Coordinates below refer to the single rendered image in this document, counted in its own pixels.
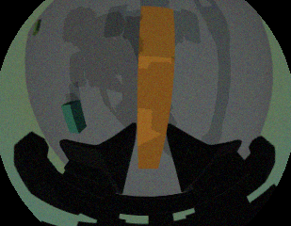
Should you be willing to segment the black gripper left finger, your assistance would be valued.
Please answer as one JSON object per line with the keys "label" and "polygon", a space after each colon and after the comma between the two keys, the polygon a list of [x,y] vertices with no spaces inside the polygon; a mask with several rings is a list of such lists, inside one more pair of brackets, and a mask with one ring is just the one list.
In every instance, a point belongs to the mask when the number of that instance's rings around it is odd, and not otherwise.
{"label": "black gripper left finger", "polygon": [[82,165],[103,170],[107,180],[116,189],[115,193],[122,195],[136,134],[137,124],[131,123],[104,143],[88,144],[62,139],[59,141],[59,147],[62,148],[69,161],[72,159]]}

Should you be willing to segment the orange bar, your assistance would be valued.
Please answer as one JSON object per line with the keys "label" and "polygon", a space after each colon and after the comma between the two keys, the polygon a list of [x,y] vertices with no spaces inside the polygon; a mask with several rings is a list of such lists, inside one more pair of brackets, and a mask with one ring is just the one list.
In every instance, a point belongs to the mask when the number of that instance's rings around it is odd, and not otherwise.
{"label": "orange bar", "polygon": [[137,155],[139,170],[155,170],[163,154],[174,82],[172,8],[142,7],[138,34]]}

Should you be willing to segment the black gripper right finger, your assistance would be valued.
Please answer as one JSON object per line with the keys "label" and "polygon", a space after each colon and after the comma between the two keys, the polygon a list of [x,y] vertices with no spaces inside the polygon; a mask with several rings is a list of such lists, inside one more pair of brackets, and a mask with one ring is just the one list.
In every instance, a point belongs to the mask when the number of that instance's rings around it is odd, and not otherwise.
{"label": "black gripper right finger", "polygon": [[191,191],[195,182],[209,169],[210,165],[222,155],[239,150],[242,140],[232,140],[220,144],[205,144],[201,140],[168,124],[167,139],[171,150],[172,162],[179,178],[182,192]]}

